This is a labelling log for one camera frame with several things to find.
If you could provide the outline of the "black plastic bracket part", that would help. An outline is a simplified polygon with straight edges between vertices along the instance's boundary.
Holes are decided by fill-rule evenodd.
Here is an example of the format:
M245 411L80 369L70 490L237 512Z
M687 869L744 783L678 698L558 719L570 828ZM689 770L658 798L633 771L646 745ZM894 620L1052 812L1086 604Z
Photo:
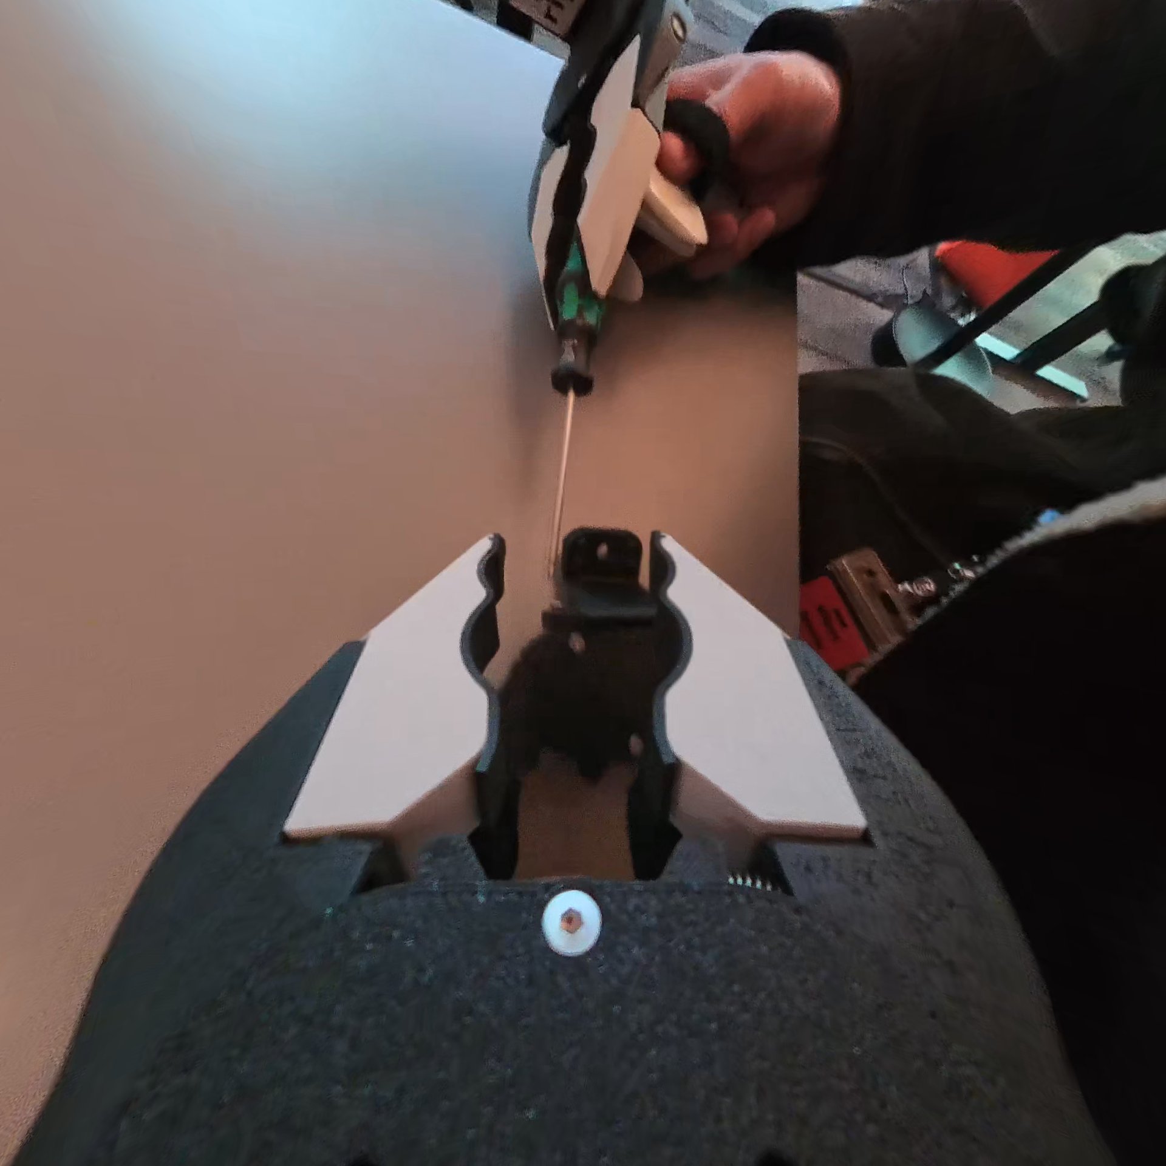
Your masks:
M499 688L499 745L512 780L549 752L598 781L633 759L631 740L663 746L662 695L689 655L689 633L666 598L676 573L651 540L626 529L576 527L562 540L540 630Z

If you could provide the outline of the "person's right forearm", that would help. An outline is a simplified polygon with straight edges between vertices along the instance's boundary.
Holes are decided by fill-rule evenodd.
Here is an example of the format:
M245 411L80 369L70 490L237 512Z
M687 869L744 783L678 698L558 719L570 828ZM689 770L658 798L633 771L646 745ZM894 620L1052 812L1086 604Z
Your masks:
M780 9L746 51L839 80L824 180L773 268L939 241L1052 251L1164 225L1164 2L867 2Z

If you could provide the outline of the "person's right hand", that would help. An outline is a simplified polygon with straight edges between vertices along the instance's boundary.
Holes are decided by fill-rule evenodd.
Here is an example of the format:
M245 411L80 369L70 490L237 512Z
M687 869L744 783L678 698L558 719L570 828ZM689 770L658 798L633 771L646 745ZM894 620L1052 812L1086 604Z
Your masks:
M709 279L812 211L835 145L841 80L807 52L734 52L678 68L667 94L716 112L730 139L733 198L706 213L706 245L687 265L695 279Z

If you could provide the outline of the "white desk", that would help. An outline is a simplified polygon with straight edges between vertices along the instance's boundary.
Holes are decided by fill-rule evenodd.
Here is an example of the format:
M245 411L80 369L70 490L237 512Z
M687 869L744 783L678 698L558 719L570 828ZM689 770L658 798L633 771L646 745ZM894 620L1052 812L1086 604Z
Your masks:
M445 2L2 2L2 1163L126 908L344 642L491 533L535 634L559 59Z

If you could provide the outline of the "green black handle screwdriver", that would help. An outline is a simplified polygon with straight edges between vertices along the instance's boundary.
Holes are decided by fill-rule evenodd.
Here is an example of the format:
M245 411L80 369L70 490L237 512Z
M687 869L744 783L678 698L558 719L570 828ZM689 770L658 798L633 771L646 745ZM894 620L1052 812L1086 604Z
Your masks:
M565 481L573 437L574 406L578 398L592 391L592 351L605 312L603 298L592 288L578 236L574 236L570 244L555 284L553 306L558 312L555 327L558 359L551 370L549 383L563 398L563 429L555 497L551 508L547 554L548 579L553 579L559 567Z

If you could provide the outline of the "red box with metal latch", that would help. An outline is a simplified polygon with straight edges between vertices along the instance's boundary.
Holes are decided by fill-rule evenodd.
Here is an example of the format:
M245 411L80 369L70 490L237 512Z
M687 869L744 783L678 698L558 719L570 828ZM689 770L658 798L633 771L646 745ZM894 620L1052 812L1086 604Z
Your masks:
M831 559L801 584L799 637L848 683L903 641L914 616L896 581L871 548Z

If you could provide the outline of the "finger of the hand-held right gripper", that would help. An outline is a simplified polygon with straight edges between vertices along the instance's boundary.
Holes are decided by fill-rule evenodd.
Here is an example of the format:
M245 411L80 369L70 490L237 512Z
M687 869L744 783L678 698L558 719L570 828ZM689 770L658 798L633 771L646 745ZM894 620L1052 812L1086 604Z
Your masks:
M620 52L590 111L594 143L584 168L577 243L591 290L602 300L616 280L659 148L655 125L633 100L640 44L635 36Z
M555 145L545 140L528 191L528 236L548 325L559 327L560 281L576 244L585 190L585 137Z

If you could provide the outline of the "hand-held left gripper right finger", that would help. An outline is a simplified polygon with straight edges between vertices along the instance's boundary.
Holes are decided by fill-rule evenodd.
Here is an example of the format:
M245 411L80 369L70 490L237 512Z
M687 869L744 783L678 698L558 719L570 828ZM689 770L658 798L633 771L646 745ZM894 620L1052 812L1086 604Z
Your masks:
M866 842L867 820L791 640L674 537L651 534L652 662L628 792L637 877L683 838L748 867L771 841Z

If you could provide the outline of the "black fabric bag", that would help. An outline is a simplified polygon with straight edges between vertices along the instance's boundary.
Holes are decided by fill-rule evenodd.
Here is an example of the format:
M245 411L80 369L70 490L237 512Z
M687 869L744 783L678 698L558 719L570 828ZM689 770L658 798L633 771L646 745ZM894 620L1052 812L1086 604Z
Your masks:
M1120 402L1010 413L907 369L798 380L798 574L874 549L894 579L985 558L1037 523L1163 474L1163 366L1130 359Z

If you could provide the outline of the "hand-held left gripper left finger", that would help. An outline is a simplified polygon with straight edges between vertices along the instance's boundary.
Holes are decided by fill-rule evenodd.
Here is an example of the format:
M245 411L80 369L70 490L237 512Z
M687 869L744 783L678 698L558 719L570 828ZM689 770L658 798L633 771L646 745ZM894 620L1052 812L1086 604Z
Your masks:
M478 763L491 763L505 541L478 538L376 623L333 710L281 834L384 841L413 870L434 839L480 821Z

